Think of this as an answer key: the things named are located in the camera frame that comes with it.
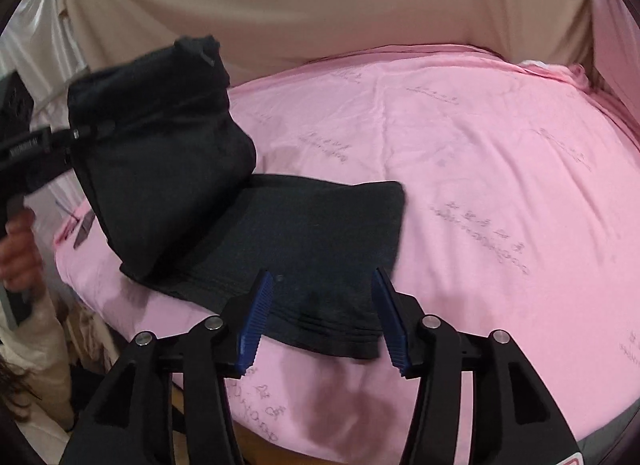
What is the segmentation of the person's left hand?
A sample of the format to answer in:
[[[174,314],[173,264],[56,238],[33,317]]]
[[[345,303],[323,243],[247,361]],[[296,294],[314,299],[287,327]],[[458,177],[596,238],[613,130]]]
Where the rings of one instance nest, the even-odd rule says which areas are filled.
[[[37,299],[46,291],[46,283],[43,259],[32,232],[34,223],[34,212],[24,208],[6,224],[6,236],[0,244],[0,272],[8,292],[29,292]]]

